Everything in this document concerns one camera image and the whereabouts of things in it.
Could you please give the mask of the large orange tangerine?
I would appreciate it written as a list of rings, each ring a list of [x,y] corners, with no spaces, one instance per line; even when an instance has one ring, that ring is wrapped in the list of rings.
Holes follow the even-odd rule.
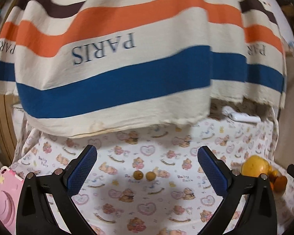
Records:
[[[270,186],[274,192],[281,193],[286,190],[287,186],[287,177],[285,176],[277,176],[277,177],[270,177]]]

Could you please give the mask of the small orange kumquat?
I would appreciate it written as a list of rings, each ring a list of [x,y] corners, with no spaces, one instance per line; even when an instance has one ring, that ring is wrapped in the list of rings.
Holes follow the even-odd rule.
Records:
[[[279,177],[279,171],[278,170],[273,170],[269,174],[269,180],[274,183],[275,180]]]

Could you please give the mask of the pink phone case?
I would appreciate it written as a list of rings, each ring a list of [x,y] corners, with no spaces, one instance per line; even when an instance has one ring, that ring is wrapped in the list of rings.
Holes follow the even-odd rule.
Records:
[[[13,170],[0,169],[0,221],[10,234],[16,234],[18,201],[24,180]]]

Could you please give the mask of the large yellow pomelo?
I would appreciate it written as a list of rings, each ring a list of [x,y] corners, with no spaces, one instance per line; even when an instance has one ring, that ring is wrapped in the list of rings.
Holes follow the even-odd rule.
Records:
[[[269,175],[272,167],[267,160],[258,156],[250,156],[242,165],[241,174],[248,177],[259,177],[261,174]]]

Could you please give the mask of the baby bear print cloth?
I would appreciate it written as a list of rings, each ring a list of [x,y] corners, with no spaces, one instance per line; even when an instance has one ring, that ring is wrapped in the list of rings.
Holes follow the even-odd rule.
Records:
[[[153,126],[71,139],[22,126],[11,168],[20,177],[53,173],[93,145],[98,159],[73,202],[97,234],[197,234],[221,202],[197,160],[206,145],[230,169],[269,159],[274,122],[229,119],[191,127]]]

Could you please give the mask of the striped Paris canvas cloth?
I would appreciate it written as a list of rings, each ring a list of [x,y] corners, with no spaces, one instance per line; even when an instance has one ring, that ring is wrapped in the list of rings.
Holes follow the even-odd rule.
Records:
[[[194,124],[213,99],[282,108],[285,77],[265,0],[18,0],[0,33],[0,94],[54,136]]]

